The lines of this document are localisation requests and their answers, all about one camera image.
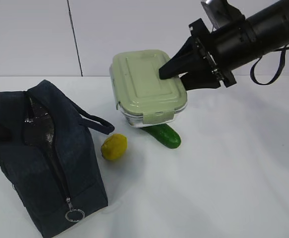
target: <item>metal ring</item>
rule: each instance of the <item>metal ring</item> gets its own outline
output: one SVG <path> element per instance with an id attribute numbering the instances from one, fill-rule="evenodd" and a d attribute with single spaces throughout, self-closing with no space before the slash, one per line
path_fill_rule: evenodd
<path id="1" fill-rule="evenodd" d="M 68 217 L 68 215 L 69 215 L 70 213 L 72 213 L 72 212 L 79 212 L 83 217 L 82 217 L 80 220 L 70 219 L 70 218 Z M 65 218 L 66 218 L 66 220 L 68 220 L 69 222 L 77 223 L 77 222 L 80 222 L 81 220 L 83 220 L 83 219 L 85 218 L 85 213 L 84 213 L 82 210 L 80 210 L 80 209 L 72 209 L 71 211 L 66 212 Z"/>

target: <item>navy blue lunch bag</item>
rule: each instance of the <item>navy blue lunch bag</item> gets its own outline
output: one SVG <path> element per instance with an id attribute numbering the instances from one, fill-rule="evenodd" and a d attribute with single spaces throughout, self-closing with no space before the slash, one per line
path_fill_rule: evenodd
<path id="1" fill-rule="evenodd" d="M 0 124 L 13 137 L 0 142 L 1 170 L 44 238 L 108 205 L 88 128 L 110 134 L 113 125 L 46 80 L 26 92 L 1 92 Z"/>

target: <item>bag handle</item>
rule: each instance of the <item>bag handle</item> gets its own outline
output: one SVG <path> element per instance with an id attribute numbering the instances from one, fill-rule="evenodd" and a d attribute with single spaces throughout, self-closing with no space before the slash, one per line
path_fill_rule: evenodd
<path id="1" fill-rule="evenodd" d="M 89 119 L 88 120 L 88 119 L 80 118 L 79 120 L 80 125 L 84 125 L 86 127 L 89 127 L 91 129 L 94 129 L 106 135 L 109 135 L 111 132 L 115 130 L 115 127 L 110 122 L 102 118 L 99 118 L 97 116 L 90 115 L 89 113 L 81 109 L 72 100 L 69 99 L 69 101 L 75 107 L 75 109 L 78 111 L 79 114 Z"/>

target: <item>green container lid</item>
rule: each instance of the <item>green container lid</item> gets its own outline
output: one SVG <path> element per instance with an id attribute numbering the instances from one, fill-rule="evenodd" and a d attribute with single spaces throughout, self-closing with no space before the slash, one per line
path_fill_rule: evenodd
<path id="1" fill-rule="evenodd" d="M 120 105 L 131 116 L 143 116 L 143 124 L 170 121 L 183 110 L 187 93 L 180 78 L 159 78 L 159 69 L 169 60 L 158 50 L 116 55 L 111 76 L 117 108 Z"/>

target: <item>white wall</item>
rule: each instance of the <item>white wall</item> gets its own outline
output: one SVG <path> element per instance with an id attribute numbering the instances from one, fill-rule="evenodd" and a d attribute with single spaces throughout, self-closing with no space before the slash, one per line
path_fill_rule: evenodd
<path id="1" fill-rule="evenodd" d="M 0 76 L 80 75 L 66 0 L 0 0 Z"/>
<path id="2" fill-rule="evenodd" d="M 246 16 L 276 0 L 229 0 Z M 188 25 L 203 18 L 200 0 L 70 0 L 82 69 L 87 75 L 108 75 L 112 57 L 124 51 L 160 49 L 173 56 L 189 36 Z M 274 74 L 279 55 L 266 56 L 257 74 Z M 248 75 L 250 65 L 235 71 Z M 284 74 L 289 74 L 289 53 Z"/>
<path id="3" fill-rule="evenodd" d="M 229 0 L 246 16 L 276 0 Z M 171 57 L 203 18 L 200 0 L 70 0 L 84 76 L 108 75 L 115 54 L 160 49 Z M 273 74 L 279 55 L 257 74 Z M 250 65 L 235 71 L 248 75 Z M 289 53 L 284 74 L 289 74 Z M 79 76 L 66 0 L 0 0 L 0 76 Z"/>

